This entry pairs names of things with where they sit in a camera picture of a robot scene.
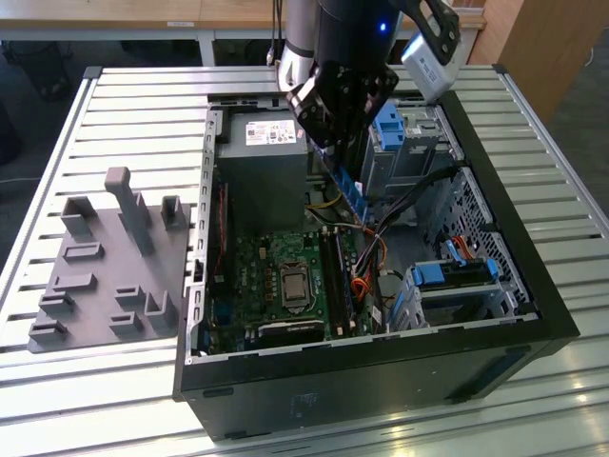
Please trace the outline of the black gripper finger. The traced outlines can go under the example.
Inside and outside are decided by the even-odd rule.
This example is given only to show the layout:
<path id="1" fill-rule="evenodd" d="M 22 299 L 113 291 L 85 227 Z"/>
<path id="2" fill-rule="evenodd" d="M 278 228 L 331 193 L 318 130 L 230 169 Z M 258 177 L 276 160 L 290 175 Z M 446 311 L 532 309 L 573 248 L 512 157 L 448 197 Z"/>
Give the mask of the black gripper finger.
<path id="1" fill-rule="evenodd" d="M 292 114 L 335 171 L 342 166 L 356 119 L 356 74 L 341 65 L 314 65 L 308 79 L 286 95 Z"/>
<path id="2" fill-rule="evenodd" d="M 375 117 L 396 88 L 399 77 L 391 68 L 381 68 L 375 71 L 367 79 L 364 105 L 362 108 L 362 120 L 359 122 L 355 152 L 355 165 L 353 166 L 353 178 L 362 181 L 361 175 L 365 162 L 365 151 L 368 140 L 368 129 Z"/>

